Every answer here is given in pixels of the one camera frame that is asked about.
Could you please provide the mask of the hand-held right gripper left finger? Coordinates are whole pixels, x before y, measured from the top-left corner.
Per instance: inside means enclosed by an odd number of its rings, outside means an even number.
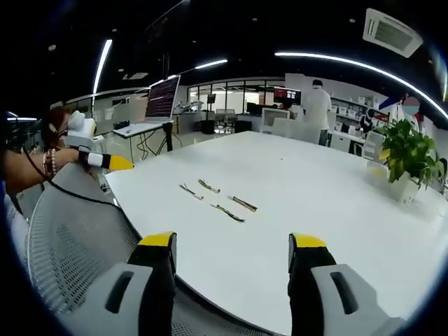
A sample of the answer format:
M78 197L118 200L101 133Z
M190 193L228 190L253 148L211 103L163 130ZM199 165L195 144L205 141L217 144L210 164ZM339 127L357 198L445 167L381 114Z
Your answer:
M171 335L176 238L175 232L143 238L126 263L95 280L75 312L75 334Z

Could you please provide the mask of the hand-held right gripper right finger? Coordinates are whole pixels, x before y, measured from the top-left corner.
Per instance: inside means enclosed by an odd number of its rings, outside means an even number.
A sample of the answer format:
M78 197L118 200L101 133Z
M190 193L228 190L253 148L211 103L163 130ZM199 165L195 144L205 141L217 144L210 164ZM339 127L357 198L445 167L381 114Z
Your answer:
M346 264L338 264L326 243L289 234L288 297L292 335L395 335L403 319L390 317L377 292Z

